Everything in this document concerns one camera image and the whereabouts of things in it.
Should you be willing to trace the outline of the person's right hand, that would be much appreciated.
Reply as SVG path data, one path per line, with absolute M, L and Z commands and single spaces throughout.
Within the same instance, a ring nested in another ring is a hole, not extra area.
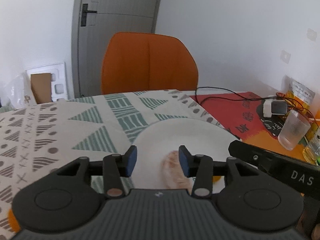
M 304 209 L 296 229 L 306 239 L 319 239 L 319 200 L 305 195 Z

